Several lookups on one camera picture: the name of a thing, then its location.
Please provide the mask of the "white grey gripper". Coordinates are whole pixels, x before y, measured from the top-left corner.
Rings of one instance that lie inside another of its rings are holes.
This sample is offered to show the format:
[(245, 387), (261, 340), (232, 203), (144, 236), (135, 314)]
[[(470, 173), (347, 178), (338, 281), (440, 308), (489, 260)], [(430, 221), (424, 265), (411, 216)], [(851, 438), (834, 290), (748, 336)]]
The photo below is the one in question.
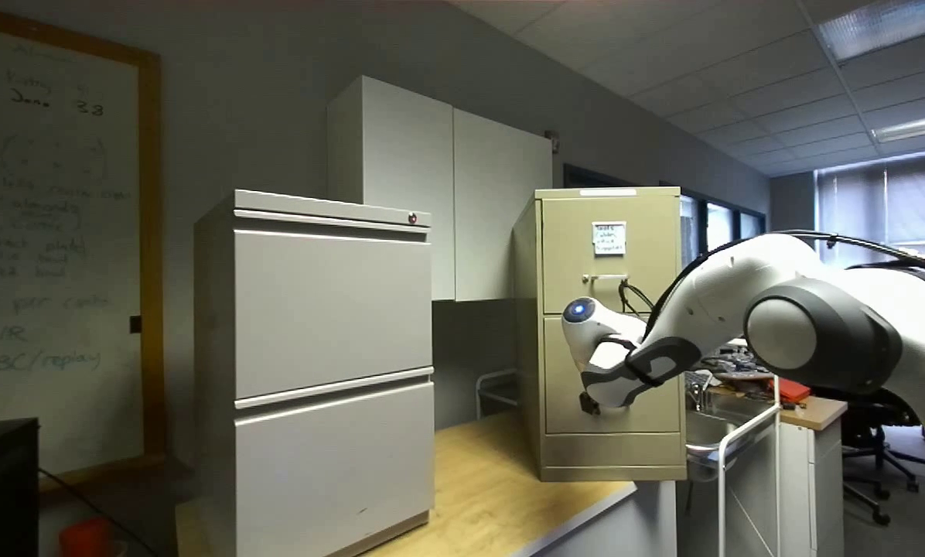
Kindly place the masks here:
[(559, 320), (581, 385), (581, 413), (621, 414), (643, 391), (643, 382), (624, 361), (637, 350), (645, 321), (621, 317), (592, 296), (571, 301)]

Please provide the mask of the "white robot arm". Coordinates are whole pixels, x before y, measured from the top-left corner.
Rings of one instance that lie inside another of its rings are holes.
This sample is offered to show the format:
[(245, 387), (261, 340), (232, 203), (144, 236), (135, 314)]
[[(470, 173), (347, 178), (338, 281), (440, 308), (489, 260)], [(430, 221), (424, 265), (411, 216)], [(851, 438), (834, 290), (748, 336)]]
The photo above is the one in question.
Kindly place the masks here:
[(925, 428), (925, 255), (831, 232), (763, 232), (708, 250), (649, 320), (570, 301), (563, 334), (587, 414), (691, 372), (742, 336), (778, 378), (841, 396), (893, 394)]

